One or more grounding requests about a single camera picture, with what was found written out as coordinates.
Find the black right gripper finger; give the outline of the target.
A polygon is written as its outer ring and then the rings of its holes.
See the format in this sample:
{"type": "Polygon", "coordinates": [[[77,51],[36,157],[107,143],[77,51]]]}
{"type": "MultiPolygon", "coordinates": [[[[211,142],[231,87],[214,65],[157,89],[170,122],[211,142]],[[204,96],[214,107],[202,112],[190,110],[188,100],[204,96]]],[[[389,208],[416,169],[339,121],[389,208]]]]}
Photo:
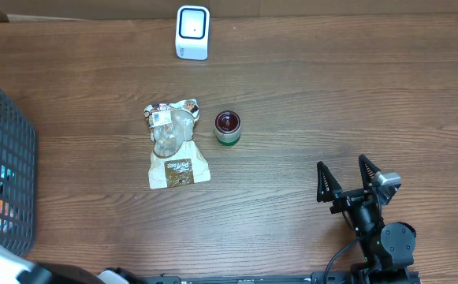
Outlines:
{"type": "Polygon", "coordinates": [[[318,189],[317,201],[330,202],[337,198],[337,194],[342,192],[341,185],[331,174],[329,168],[322,161],[317,163],[318,189]]]}
{"type": "Polygon", "coordinates": [[[375,174],[379,172],[380,169],[375,166],[365,155],[359,156],[359,168],[363,187],[370,188],[375,174]]]}

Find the beige snack bag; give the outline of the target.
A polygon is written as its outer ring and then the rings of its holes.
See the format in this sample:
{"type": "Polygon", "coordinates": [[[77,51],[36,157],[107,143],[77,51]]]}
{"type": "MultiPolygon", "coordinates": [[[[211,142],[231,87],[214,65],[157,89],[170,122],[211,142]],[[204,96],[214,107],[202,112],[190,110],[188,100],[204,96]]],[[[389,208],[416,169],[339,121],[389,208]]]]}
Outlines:
{"type": "Polygon", "coordinates": [[[143,115],[154,144],[148,171],[151,189],[174,188],[209,181],[208,162],[194,141],[199,120],[195,99],[146,106],[143,115]]]}

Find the orange small packet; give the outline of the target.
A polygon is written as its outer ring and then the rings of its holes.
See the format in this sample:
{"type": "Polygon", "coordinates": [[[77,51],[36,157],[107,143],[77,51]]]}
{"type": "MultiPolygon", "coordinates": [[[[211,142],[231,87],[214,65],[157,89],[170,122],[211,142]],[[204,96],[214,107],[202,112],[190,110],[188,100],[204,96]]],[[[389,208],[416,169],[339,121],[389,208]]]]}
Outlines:
{"type": "Polygon", "coordinates": [[[11,233],[17,216],[15,207],[11,203],[0,200],[0,233],[11,233]]]}

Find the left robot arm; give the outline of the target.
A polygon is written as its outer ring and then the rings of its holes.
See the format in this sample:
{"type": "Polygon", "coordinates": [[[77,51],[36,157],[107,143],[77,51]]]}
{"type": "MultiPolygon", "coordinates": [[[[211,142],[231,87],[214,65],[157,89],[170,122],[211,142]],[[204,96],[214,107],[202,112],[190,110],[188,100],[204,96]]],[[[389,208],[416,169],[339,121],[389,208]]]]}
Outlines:
{"type": "Polygon", "coordinates": [[[99,283],[124,284],[143,283],[144,280],[128,275],[118,269],[106,269],[95,275],[81,267],[33,263],[25,260],[0,245],[0,284],[54,284],[54,283],[99,283]]]}

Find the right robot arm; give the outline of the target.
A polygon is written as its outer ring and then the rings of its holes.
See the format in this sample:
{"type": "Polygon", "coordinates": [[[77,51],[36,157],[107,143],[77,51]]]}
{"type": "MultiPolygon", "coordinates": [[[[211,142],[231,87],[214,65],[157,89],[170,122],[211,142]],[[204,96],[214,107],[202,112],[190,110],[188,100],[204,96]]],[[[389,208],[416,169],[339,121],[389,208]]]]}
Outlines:
{"type": "Polygon", "coordinates": [[[419,283],[410,272],[414,263],[416,231],[406,222],[384,223],[382,208],[401,187],[401,176],[385,173],[365,155],[358,158],[363,187],[344,191],[330,169],[317,163],[317,201],[331,203],[330,212],[341,213],[356,239],[338,251],[318,278],[327,283],[333,263],[354,245],[360,245],[364,261],[355,263],[341,278],[345,283],[419,283]]]}

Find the white barcode scanner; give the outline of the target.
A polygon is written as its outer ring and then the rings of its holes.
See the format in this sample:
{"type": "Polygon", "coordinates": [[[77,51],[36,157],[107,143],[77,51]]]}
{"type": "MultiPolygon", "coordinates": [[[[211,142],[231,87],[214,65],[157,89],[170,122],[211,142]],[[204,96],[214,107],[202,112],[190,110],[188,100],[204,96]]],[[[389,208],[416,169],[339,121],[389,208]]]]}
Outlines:
{"type": "Polygon", "coordinates": [[[208,58],[210,11],[204,6],[184,5],[177,11],[177,57],[204,61],[208,58]]]}

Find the grey plastic shopping basket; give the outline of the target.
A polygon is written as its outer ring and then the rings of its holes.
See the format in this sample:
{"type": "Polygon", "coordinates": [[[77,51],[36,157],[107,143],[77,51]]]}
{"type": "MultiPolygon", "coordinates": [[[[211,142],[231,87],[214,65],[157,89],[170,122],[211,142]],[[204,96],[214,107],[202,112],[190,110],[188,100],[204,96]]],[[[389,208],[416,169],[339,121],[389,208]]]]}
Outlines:
{"type": "Polygon", "coordinates": [[[0,163],[16,176],[5,182],[0,200],[11,203],[18,216],[11,233],[0,233],[0,245],[24,256],[35,244],[38,137],[35,127],[0,88],[0,163]]]}

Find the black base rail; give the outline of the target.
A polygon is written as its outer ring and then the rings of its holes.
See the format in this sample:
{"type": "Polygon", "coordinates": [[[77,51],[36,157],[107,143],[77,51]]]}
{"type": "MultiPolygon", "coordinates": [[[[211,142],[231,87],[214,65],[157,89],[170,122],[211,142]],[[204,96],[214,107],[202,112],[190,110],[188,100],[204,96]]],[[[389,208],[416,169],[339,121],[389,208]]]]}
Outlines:
{"type": "MultiPolygon", "coordinates": [[[[409,278],[405,275],[395,275],[396,278],[383,278],[377,276],[370,283],[411,283],[420,284],[418,272],[410,272],[409,278]]],[[[240,277],[221,277],[221,278],[180,278],[178,276],[158,276],[142,278],[148,284],[322,284],[324,282],[324,272],[313,272],[311,275],[296,276],[240,276],[240,277]]],[[[349,284],[363,283],[361,280],[354,279],[349,272],[329,272],[326,276],[328,284],[349,284]]]]}

